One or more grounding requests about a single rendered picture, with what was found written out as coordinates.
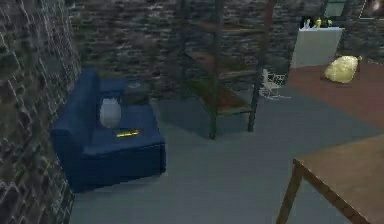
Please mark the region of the brown wooden table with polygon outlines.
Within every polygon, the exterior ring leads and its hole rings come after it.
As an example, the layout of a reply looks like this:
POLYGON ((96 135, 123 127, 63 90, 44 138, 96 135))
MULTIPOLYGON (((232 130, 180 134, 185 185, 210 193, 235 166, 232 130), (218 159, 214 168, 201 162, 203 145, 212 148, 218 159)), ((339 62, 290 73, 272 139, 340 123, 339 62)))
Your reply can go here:
POLYGON ((384 134, 294 158, 276 224, 287 223, 303 180, 352 224, 384 224, 384 134))

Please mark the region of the yellow round beanbag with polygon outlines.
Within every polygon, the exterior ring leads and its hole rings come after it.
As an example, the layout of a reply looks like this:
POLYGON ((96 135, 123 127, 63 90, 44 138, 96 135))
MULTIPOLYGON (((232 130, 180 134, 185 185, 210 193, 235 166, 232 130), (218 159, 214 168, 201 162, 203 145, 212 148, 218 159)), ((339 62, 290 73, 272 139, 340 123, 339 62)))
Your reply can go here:
POLYGON ((326 79, 346 84, 353 80, 361 56, 341 56, 335 59, 325 70, 324 76, 326 79))

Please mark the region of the white oval cushion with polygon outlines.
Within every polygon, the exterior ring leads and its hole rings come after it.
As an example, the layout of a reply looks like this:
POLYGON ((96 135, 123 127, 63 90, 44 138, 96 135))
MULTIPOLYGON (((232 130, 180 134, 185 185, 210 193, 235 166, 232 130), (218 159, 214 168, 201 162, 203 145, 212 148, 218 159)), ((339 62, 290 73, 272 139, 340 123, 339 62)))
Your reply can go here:
POLYGON ((115 128, 121 119, 121 107, 115 98, 104 98, 100 107, 100 123, 106 128, 115 128))

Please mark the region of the yellow flat remote control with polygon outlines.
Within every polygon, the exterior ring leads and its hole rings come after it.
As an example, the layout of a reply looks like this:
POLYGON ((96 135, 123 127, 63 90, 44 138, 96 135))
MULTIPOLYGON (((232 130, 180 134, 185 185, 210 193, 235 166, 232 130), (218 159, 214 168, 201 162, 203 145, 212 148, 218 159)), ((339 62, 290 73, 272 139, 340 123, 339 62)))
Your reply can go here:
POLYGON ((139 134, 140 134, 140 130, 121 130, 116 133, 116 137, 124 138, 124 137, 139 135, 139 134))

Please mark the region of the dark framed picture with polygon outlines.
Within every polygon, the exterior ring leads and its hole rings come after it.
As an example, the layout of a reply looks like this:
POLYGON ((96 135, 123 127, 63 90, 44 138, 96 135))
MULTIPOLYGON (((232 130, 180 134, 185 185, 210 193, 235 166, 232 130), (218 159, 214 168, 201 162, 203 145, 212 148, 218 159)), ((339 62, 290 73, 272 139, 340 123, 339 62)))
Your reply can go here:
POLYGON ((365 0, 359 18, 384 20, 384 0, 365 0))

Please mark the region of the blue sofa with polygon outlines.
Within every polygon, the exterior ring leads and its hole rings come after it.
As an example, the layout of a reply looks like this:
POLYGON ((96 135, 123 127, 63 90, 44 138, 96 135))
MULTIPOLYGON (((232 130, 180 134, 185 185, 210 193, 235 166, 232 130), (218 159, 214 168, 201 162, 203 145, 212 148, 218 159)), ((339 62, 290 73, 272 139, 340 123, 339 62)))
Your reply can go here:
POLYGON ((76 193, 166 170, 166 143, 149 104, 123 103, 117 127, 100 123, 102 100, 120 98, 129 82, 127 78, 104 80, 96 69, 83 69, 51 127, 51 144, 76 193), (121 130, 140 130, 140 134, 117 138, 121 130))

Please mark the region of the dark metal shelf unit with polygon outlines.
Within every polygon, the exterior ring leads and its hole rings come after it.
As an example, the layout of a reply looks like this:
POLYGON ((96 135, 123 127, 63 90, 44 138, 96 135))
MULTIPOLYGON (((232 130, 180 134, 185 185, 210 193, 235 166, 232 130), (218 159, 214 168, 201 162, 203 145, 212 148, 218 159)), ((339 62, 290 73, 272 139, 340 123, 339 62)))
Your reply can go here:
POLYGON ((217 134, 217 118, 219 116, 248 113, 247 131, 254 131, 256 109, 261 87, 262 69, 266 63, 266 54, 270 42, 270 30, 273 21, 273 11, 277 0, 266 0, 264 8, 264 21, 261 29, 242 25, 226 24, 224 22, 224 1, 213 0, 214 13, 212 22, 192 21, 187 19, 187 0, 178 0, 180 3, 180 53, 181 84, 185 86, 202 102, 210 117, 209 138, 214 139, 217 134), (212 48, 206 51, 188 51, 186 49, 186 31, 192 26, 200 28, 203 32, 213 36, 212 48), (258 43, 259 52, 254 66, 248 67, 245 63, 234 60, 222 54, 222 37, 226 33, 235 35, 254 34, 262 32, 262 39, 258 43), (185 59, 195 62, 208 74, 207 78, 188 79, 186 77, 185 59), (252 75, 252 98, 248 103, 233 90, 221 84, 221 81, 252 75))

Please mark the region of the white cabinet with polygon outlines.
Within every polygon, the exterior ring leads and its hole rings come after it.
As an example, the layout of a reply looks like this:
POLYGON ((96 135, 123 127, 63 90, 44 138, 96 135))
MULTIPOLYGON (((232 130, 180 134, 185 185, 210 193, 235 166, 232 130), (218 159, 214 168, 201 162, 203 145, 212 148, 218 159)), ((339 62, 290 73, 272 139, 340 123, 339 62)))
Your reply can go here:
POLYGON ((331 63, 343 31, 340 27, 300 29, 292 54, 291 68, 331 63))

